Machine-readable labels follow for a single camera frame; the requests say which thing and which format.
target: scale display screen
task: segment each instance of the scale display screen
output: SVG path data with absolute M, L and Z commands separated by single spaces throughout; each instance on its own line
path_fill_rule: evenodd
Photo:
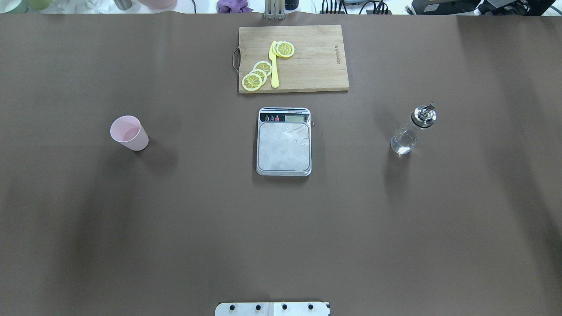
M 304 115 L 285 115 L 285 122 L 304 122 L 305 116 Z

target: metal stand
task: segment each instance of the metal stand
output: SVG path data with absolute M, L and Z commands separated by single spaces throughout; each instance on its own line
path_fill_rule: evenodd
M 285 20 L 285 0 L 265 0 L 266 20 Z
M 329 302 L 221 303 L 215 316 L 330 316 Z

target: bottle cap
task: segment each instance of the bottle cap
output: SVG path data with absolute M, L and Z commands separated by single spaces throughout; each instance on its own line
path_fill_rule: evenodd
M 426 106 L 418 106 L 412 112 L 412 122 L 421 128 L 430 127 L 435 120 L 437 120 L 437 113 L 433 102 Z

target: wooden cutting board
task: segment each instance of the wooden cutting board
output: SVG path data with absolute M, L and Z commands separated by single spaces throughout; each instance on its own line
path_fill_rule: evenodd
M 256 62 L 269 61 L 271 42 L 287 41 L 294 55 L 277 58 L 279 87 L 271 87 L 271 76 L 257 91 L 242 88 L 242 78 Z M 346 53 L 341 25 L 244 27 L 239 33 L 240 93 L 277 93 L 311 91 L 348 91 Z

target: digital kitchen scale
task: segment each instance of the digital kitchen scale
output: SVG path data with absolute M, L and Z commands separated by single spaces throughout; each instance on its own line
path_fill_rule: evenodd
M 312 171 L 310 122 L 305 108 L 262 108 L 257 116 L 257 173 L 308 176 Z

